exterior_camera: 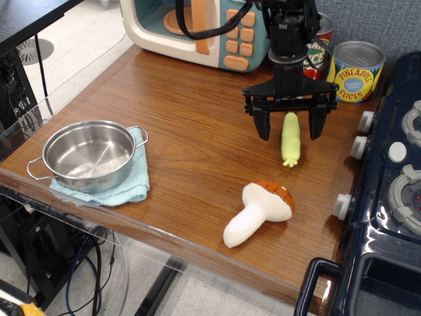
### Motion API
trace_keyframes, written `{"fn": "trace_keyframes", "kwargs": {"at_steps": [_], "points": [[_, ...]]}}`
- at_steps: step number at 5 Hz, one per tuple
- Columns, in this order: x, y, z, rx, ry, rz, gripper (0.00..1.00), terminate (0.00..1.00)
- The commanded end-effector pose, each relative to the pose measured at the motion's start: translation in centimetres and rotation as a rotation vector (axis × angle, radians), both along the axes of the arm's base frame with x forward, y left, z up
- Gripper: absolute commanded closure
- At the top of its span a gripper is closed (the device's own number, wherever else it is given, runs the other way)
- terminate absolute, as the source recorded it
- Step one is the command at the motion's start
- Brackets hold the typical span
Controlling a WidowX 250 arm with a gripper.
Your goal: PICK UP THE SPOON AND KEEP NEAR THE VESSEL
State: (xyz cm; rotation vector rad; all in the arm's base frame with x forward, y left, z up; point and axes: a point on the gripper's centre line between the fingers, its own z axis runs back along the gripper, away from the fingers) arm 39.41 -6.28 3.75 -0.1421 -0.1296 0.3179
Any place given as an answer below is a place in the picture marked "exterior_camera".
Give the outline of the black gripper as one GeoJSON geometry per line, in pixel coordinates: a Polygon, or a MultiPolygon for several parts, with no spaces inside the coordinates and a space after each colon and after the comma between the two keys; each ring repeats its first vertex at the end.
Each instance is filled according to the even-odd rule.
{"type": "Polygon", "coordinates": [[[303,72],[306,58],[306,52],[292,57],[269,52],[268,59],[274,67],[273,78],[243,89],[245,112],[253,113],[255,127],[263,140],[270,139],[268,111],[310,110],[310,138],[315,140],[321,136],[326,121],[326,109],[316,106],[325,103],[328,113],[337,108],[338,85],[307,77],[303,72]]]}

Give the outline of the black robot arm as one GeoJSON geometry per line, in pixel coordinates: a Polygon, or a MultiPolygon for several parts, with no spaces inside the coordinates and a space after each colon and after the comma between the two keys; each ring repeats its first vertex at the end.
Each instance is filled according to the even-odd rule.
{"type": "Polygon", "coordinates": [[[262,13],[270,49],[268,59],[273,77],[243,89],[245,112],[254,120],[259,137],[270,138],[270,114],[282,111],[308,111],[312,140],[322,135],[326,116],[336,109],[334,83],[313,80],[305,75],[303,63],[308,47],[320,29],[314,1],[263,1],[262,13]]]}

